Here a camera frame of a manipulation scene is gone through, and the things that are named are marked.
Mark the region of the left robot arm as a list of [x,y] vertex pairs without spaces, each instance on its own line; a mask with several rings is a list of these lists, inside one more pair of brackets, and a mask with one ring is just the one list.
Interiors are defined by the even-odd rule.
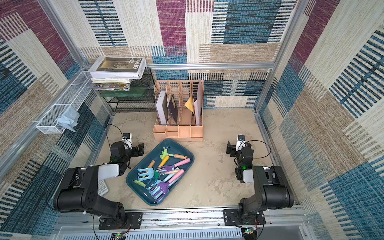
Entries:
[[122,203],[98,193],[99,182],[120,177],[130,168],[131,158],[144,155],[144,144],[129,147],[124,142],[110,146],[110,161],[103,165],[69,168],[56,191],[53,206],[59,212],[85,212],[99,216],[99,230],[132,230],[142,224],[142,212],[127,213]]

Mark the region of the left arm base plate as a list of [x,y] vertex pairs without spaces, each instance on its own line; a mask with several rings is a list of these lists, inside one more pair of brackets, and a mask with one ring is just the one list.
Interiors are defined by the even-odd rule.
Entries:
[[140,229],[143,219],[143,212],[126,212],[123,219],[112,217],[101,217],[99,230],[123,230]]

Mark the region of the green rake wooden handle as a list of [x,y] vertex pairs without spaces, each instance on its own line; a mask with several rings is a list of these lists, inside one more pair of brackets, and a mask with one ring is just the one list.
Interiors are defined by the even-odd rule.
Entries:
[[142,181],[134,180],[133,182],[143,188],[149,187],[151,184],[153,184],[156,180],[158,180],[160,177],[160,174],[158,172],[154,173],[154,176],[150,179],[148,184],[144,184]]

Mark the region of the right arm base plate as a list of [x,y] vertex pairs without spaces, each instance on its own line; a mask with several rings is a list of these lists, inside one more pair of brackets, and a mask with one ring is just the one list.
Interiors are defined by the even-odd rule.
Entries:
[[236,226],[240,228],[245,225],[265,225],[266,220],[263,212],[259,213],[240,213],[238,209],[224,209],[224,222],[226,226]]

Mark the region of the purple rake pink handle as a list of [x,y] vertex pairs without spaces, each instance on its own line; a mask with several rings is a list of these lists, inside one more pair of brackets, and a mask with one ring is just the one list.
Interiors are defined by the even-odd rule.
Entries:
[[187,159],[182,160],[182,161],[179,161],[179,162],[177,162],[176,164],[171,165],[171,166],[164,165],[164,166],[159,167],[159,168],[157,169],[157,173],[159,173],[159,174],[167,174],[167,173],[173,171],[176,167],[179,167],[179,166],[188,164],[188,163],[190,163],[190,162],[191,162],[191,159],[190,159],[190,158],[187,158]]
[[169,192],[170,186],[175,183],[183,174],[184,170],[179,170],[176,174],[170,178],[168,181],[160,182],[156,186],[154,186],[149,192],[153,199],[156,202],[160,202]]

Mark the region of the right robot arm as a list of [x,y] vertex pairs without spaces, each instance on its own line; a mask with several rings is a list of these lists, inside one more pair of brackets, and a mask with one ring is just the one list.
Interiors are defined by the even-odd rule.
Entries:
[[294,205],[294,194],[283,168],[254,165],[254,150],[250,142],[238,141],[236,145],[227,142],[226,153],[235,158],[237,180],[254,185],[254,194],[241,199],[236,209],[223,210],[226,226],[262,226],[266,224],[264,211],[291,208]]

